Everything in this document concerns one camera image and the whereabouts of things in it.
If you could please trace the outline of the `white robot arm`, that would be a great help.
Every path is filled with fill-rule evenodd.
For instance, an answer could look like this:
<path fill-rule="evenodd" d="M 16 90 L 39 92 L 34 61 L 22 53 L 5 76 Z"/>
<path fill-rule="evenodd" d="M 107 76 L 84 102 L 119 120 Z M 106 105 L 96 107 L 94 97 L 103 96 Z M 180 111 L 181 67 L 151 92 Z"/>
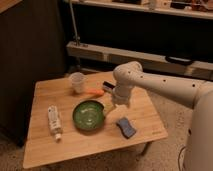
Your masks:
<path fill-rule="evenodd" d="M 137 61 L 118 65 L 112 101 L 128 105 L 134 87 L 144 88 L 193 110 L 183 171 L 213 171 L 213 81 L 145 73 Z"/>

